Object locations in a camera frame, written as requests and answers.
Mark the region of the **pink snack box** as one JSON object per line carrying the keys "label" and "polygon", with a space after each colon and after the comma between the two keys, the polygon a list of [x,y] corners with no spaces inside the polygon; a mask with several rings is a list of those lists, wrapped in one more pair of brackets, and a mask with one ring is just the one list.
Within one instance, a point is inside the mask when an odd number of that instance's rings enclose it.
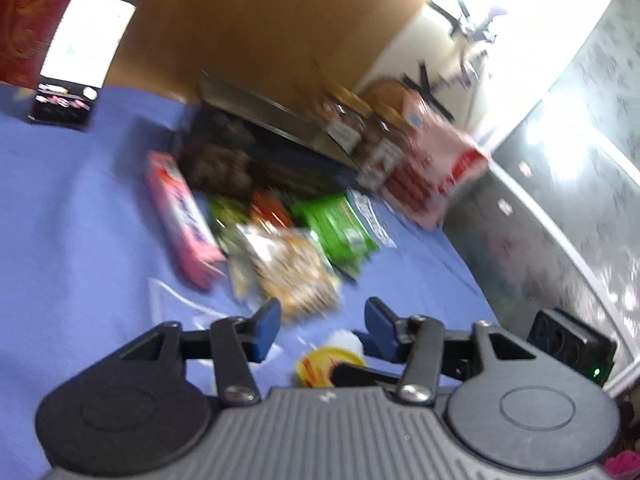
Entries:
{"label": "pink snack box", "polygon": [[200,289],[211,289],[224,275],[220,266],[226,257],[176,160],[168,153],[148,151],[144,176],[184,278]]}

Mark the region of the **yellow brown snack packet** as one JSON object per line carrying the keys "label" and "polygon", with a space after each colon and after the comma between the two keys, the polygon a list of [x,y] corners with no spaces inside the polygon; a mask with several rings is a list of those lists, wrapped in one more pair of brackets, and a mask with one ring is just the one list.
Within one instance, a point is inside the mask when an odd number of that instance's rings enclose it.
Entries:
{"label": "yellow brown snack packet", "polygon": [[338,307],[340,279],[314,232],[239,224],[228,248],[232,294],[241,306],[256,311],[278,300],[285,324]]}

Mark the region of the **green snack packet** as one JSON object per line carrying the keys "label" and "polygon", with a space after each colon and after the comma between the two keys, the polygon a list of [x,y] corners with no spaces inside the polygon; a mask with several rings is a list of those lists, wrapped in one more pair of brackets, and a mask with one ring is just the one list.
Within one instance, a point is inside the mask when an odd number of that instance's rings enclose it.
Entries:
{"label": "green snack packet", "polygon": [[226,257],[239,255],[244,249],[244,230],[248,226],[248,209],[244,203],[224,196],[208,199],[208,225]]}

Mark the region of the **light green snack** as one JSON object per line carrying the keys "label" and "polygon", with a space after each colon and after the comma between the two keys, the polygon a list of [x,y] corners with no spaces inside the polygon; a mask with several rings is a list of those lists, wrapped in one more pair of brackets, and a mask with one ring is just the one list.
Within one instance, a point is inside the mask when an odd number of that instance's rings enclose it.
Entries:
{"label": "light green snack", "polygon": [[316,234],[329,263],[352,281],[360,277],[363,263],[378,251],[352,209],[346,194],[299,202],[290,207],[292,216]]}

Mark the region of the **red snack packet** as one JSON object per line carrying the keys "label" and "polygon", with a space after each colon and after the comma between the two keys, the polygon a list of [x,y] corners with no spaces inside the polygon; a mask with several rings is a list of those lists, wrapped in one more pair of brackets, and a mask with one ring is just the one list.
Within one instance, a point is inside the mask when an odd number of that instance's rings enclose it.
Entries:
{"label": "red snack packet", "polygon": [[282,202],[268,191],[250,194],[250,222],[265,229],[289,229],[294,222]]}

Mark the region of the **blue printed tablecloth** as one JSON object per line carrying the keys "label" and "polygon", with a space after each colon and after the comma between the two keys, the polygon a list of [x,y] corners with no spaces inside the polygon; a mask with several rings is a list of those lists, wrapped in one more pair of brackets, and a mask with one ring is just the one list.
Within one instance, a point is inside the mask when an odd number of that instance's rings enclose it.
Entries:
{"label": "blue printed tablecloth", "polygon": [[[180,103],[107,88],[88,129],[37,125],[32,97],[1,89],[1,474],[48,469],[34,430],[40,400],[68,378],[163,321],[188,330],[240,313],[226,278],[203,292],[176,266],[143,169],[168,147]],[[280,330],[253,367],[260,390],[285,386],[296,361],[336,330],[359,330],[382,299],[467,330],[494,312],[443,232],[371,205],[386,234],[341,305]]]}

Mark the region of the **yellow round snack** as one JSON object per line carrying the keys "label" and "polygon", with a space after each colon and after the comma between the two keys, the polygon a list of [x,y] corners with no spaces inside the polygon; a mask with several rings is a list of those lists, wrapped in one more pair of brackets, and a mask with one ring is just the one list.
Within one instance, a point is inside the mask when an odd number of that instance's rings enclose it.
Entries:
{"label": "yellow round snack", "polygon": [[337,365],[366,366],[362,356],[340,347],[321,347],[302,356],[295,365],[299,383],[307,388],[333,388],[331,375]]}

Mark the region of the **pink fried dough snack bag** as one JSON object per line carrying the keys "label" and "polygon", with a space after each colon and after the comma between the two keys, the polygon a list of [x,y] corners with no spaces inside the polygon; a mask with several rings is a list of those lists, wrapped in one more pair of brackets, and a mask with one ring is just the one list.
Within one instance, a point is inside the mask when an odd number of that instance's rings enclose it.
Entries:
{"label": "pink fried dough snack bag", "polygon": [[431,230],[442,220],[449,197],[484,174],[490,156],[434,112],[418,92],[405,94],[402,117],[413,135],[380,195],[408,220]]}

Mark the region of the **black sheep tin box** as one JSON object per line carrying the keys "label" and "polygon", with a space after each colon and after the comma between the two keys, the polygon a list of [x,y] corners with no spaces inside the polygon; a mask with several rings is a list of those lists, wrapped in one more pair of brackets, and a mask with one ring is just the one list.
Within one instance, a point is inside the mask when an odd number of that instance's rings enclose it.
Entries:
{"label": "black sheep tin box", "polygon": [[210,194],[273,188],[308,200],[357,185],[356,162],[321,127],[207,74],[172,149],[188,185]]}

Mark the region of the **nut jar gold lid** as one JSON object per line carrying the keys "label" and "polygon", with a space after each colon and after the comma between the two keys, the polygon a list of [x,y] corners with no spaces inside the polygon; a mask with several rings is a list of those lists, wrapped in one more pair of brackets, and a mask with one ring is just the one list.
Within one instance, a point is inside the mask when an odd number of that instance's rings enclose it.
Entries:
{"label": "nut jar gold lid", "polygon": [[380,101],[371,107],[373,114],[363,130],[354,157],[360,167],[358,185],[376,192],[404,158],[414,130],[393,107]]}
{"label": "nut jar gold lid", "polygon": [[339,84],[328,84],[308,110],[308,117],[350,157],[356,155],[371,115],[366,101]]}

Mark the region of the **black smartphone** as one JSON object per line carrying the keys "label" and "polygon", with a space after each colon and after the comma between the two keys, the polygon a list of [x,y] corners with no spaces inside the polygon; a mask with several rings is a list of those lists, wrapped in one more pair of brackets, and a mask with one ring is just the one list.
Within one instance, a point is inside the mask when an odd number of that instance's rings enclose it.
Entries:
{"label": "black smartphone", "polygon": [[75,129],[90,122],[139,0],[70,0],[41,66],[28,118]]}

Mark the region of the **round wooden board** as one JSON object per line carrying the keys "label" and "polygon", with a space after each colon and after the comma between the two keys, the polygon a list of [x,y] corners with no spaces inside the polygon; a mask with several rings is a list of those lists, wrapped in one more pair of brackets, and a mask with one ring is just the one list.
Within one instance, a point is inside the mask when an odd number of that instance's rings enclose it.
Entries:
{"label": "round wooden board", "polygon": [[410,96],[411,89],[403,82],[394,78],[378,78],[371,81],[359,93],[375,114],[383,117],[404,116],[405,100]]}

